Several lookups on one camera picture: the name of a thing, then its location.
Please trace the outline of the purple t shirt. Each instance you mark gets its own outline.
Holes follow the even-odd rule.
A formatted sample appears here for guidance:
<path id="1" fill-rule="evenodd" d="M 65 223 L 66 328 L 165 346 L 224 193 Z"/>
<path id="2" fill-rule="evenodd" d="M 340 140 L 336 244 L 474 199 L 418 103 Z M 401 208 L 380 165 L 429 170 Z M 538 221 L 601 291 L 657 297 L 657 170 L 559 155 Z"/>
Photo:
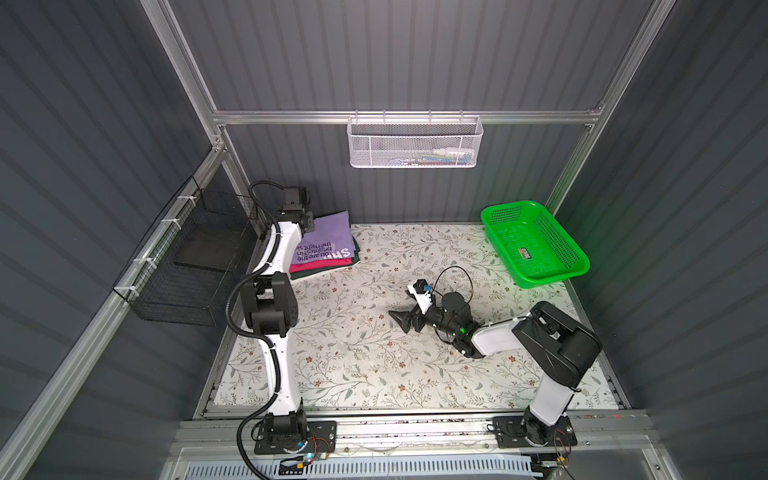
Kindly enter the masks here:
<path id="1" fill-rule="evenodd" d="M 303 235 L 292 258 L 291 269 L 326 260 L 351 260 L 356 250 L 348 211 L 315 219 L 313 232 Z"/>

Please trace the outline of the green plastic basket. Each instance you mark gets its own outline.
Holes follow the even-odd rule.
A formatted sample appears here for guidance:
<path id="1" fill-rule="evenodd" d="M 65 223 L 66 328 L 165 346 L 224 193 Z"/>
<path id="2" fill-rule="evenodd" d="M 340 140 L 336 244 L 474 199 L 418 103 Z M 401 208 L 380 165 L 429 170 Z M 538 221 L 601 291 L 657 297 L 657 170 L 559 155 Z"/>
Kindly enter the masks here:
<path id="1" fill-rule="evenodd" d="M 515 201 L 481 212 L 486 236 L 516 285 L 531 289 L 586 274 L 587 254 L 541 204 Z"/>

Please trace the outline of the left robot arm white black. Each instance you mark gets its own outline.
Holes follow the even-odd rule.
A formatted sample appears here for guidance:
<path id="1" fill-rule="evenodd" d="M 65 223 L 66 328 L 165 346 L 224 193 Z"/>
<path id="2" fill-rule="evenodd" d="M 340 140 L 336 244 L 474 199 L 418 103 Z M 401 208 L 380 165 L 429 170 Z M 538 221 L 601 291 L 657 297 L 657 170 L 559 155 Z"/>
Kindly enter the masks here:
<path id="1" fill-rule="evenodd" d="M 259 225 L 264 231 L 252 255 L 250 280 L 238 288 L 241 324 L 248 336 L 257 337 L 263 354 L 270 394 L 266 412 L 289 416 L 302 409 L 292 360 L 299 306 L 289 268 L 303 236 L 314 229 L 314 219 L 304 205 L 287 203 L 274 217 L 261 213 Z"/>

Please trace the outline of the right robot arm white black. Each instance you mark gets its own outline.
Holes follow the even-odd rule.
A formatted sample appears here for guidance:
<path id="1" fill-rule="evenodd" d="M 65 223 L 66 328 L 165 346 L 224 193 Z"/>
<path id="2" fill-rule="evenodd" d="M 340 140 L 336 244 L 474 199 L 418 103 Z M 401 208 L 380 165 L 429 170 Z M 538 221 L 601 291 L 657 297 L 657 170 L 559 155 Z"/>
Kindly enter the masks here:
<path id="1" fill-rule="evenodd" d="M 446 293 L 437 301 L 430 286 L 414 284 L 409 296 L 416 301 L 413 308 L 388 312 L 404 333 L 430 327 L 441 341 L 470 359 L 519 349 L 528 352 L 543 371 L 523 417 L 529 436 L 556 429 L 603 348 L 592 330 L 547 301 L 511 319 L 482 324 L 458 292 Z"/>

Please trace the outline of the folded magenta t shirt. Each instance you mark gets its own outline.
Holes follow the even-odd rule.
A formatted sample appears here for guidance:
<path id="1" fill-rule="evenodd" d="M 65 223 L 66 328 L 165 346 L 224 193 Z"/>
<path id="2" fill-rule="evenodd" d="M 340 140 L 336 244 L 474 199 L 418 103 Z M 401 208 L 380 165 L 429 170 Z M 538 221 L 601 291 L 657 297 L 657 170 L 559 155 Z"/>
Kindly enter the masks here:
<path id="1" fill-rule="evenodd" d="M 328 268 L 344 267 L 353 264 L 353 258 L 322 259 L 313 262 L 291 265 L 290 273 L 306 272 L 310 270 L 322 270 Z"/>

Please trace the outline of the folded dark green t shirt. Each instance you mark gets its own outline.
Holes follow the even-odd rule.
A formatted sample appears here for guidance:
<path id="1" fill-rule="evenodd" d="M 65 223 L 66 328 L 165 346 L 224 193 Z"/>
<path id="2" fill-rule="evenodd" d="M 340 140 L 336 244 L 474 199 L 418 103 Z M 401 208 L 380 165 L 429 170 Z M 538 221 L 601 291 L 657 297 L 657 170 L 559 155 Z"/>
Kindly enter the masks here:
<path id="1" fill-rule="evenodd" d="M 328 272 L 333 272 L 333 271 L 336 271 L 336 270 L 341 270 L 343 268 L 348 268 L 348 267 L 352 267 L 352 266 L 356 265 L 357 263 L 360 262 L 360 257 L 359 257 L 360 247 L 359 247 L 359 244 L 358 244 L 356 239 L 353 240 L 353 245 L 355 247 L 354 255 L 351 258 L 348 258 L 348 263 L 338 264 L 338 265 L 327 264 L 327 265 L 321 266 L 319 268 L 297 271 L 297 272 L 291 274 L 291 279 L 292 280 L 303 279 L 303 278 L 311 277 L 311 276 L 314 276 L 314 275 L 324 274 L 324 273 L 328 273 Z"/>

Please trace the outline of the floral table cloth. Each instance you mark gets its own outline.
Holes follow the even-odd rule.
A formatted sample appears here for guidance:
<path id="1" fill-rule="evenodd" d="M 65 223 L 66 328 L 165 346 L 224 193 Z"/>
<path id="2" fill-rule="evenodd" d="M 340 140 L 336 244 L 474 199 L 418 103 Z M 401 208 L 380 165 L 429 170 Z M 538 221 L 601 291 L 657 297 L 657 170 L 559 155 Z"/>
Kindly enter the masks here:
<path id="1" fill-rule="evenodd" d="M 524 350 L 463 357 L 434 330 L 404 333 L 391 319 L 424 278 L 458 291 L 474 319 L 494 323 L 547 301 L 576 308 L 562 283 L 518 287 L 480 225 L 357 224 L 357 264 L 293 282 L 299 303 L 292 356 L 309 410 L 522 409 L 541 369 Z"/>

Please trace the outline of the white vented panel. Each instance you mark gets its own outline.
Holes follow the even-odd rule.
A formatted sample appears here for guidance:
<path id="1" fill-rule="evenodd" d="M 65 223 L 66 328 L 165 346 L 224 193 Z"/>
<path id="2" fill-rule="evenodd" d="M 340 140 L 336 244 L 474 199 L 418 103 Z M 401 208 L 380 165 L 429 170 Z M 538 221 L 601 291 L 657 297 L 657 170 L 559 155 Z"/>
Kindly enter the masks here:
<path id="1" fill-rule="evenodd" d="M 539 479 L 526 456 L 504 454 L 350 457 L 318 461 L 293 473 L 277 460 L 260 460 L 257 468 L 269 479 Z"/>

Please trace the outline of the white spray bottle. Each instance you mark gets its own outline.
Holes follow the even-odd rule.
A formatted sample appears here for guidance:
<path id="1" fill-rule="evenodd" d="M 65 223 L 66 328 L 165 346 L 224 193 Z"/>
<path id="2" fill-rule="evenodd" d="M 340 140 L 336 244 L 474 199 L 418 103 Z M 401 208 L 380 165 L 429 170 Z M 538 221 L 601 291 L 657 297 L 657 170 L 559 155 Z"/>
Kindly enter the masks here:
<path id="1" fill-rule="evenodd" d="M 433 149 L 432 154 L 457 163 L 469 163 L 474 159 L 476 152 L 471 148 L 440 148 Z"/>

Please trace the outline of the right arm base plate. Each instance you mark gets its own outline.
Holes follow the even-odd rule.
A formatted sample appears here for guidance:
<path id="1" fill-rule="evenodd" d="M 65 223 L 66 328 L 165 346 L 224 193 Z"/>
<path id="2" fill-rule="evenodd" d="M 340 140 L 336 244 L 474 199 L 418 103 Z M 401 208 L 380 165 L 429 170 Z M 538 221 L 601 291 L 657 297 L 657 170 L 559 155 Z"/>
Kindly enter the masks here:
<path id="1" fill-rule="evenodd" d="M 568 416 L 561 416 L 548 426 L 535 416 L 505 415 L 493 417 L 487 430 L 494 435 L 499 448 L 564 447 L 578 445 Z"/>

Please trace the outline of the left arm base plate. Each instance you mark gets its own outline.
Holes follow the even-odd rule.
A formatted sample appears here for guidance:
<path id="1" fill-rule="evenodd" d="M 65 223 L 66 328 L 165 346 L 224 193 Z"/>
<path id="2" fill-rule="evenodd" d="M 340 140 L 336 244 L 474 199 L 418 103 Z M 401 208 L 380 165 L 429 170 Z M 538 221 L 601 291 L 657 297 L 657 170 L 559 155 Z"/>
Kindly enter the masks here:
<path id="1" fill-rule="evenodd" d="M 287 417 L 262 421 L 251 438 L 256 455 L 330 454 L 335 451 L 338 424 L 335 421 L 299 421 Z"/>

